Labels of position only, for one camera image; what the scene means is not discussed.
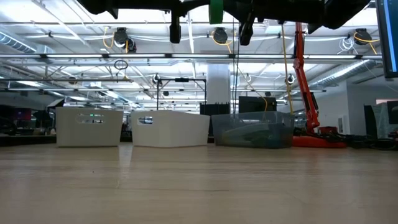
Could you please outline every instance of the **ceiling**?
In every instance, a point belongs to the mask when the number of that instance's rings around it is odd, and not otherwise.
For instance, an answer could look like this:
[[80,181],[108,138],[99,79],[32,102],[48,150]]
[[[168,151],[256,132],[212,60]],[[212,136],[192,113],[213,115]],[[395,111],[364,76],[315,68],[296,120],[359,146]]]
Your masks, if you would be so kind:
[[[57,54],[123,54],[124,51],[113,45],[112,48],[104,46],[103,41],[111,45],[112,33],[117,27],[127,27],[127,33],[134,39],[137,45],[137,54],[229,54],[229,50],[225,45],[217,45],[211,38],[211,33],[215,29],[214,25],[208,23],[207,6],[199,7],[190,12],[191,26],[187,17],[181,18],[182,41],[180,44],[171,44],[169,42],[169,25],[170,14],[161,11],[149,10],[130,10],[121,9],[119,11],[119,19],[115,20],[107,12],[92,15],[81,7],[76,0],[44,0],[47,11],[40,8],[30,0],[0,0],[0,25],[7,32],[20,37],[22,40],[34,44],[42,44],[50,47]],[[238,29],[237,22],[228,13],[224,14],[224,24],[226,33],[229,35],[231,42],[230,49],[235,54],[283,54],[282,39],[278,37],[281,32],[281,26],[276,21],[265,20],[263,23],[254,25],[254,35],[248,46],[240,46],[238,51],[238,41],[233,40],[234,31]],[[351,45],[352,35],[357,28],[366,28],[374,39],[378,39],[376,10],[374,8],[366,8],[359,14],[348,21],[343,27],[337,30],[319,28],[316,32],[306,36],[305,53],[306,54],[323,54],[323,55],[345,55],[345,54],[373,54],[369,45],[360,46]],[[286,34],[287,54],[293,53],[293,41],[295,24],[288,22],[284,25]],[[8,46],[0,45],[0,53],[2,54],[20,54]],[[116,78],[118,70],[113,67],[113,60],[101,63],[102,66],[94,66],[89,60],[77,60],[88,63],[87,66],[76,66],[72,60],[54,60],[54,65],[48,66],[47,74],[51,74],[51,78],[68,78],[75,76],[78,78]],[[39,64],[35,60],[19,60],[9,59],[10,64],[15,67],[23,68],[22,77],[43,77],[45,66]],[[128,60],[130,67],[118,74],[118,78],[127,76],[130,81],[134,82],[101,82],[102,88],[122,89],[122,88],[152,88],[151,80],[154,74],[158,74],[162,78],[190,77],[206,78],[207,64],[216,63],[216,60],[172,60],[157,59],[151,60],[150,63],[146,59]],[[233,71],[232,60],[229,63],[230,70]],[[322,73],[339,65],[339,62],[325,62],[312,60],[306,63],[304,69],[307,79],[313,80]],[[274,63],[264,63],[261,61],[242,61],[239,63],[240,70],[251,80],[254,88],[285,88],[284,76],[285,65],[283,60]],[[288,66],[288,73],[294,73],[292,62]],[[4,78],[13,77],[13,74],[2,74]],[[241,77],[238,88],[249,88],[247,83]],[[86,83],[70,85],[68,83],[43,83],[44,85],[57,85],[60,88],[85,88]],[[204,93],[199,91],[195,83],[170,83],[168,88],[197,88],[197,92],[191,93],[170,93],[168,98],[204,98]],[[98,96],[97,93],[84,93],[92,100],[110,101],[113,100],[109,96]],[[139,92],[120,92],[120,96],[132,101],[133,103],[154,103],[150,96]],[[193,104],[190,111],[195,111],[197,106]]]

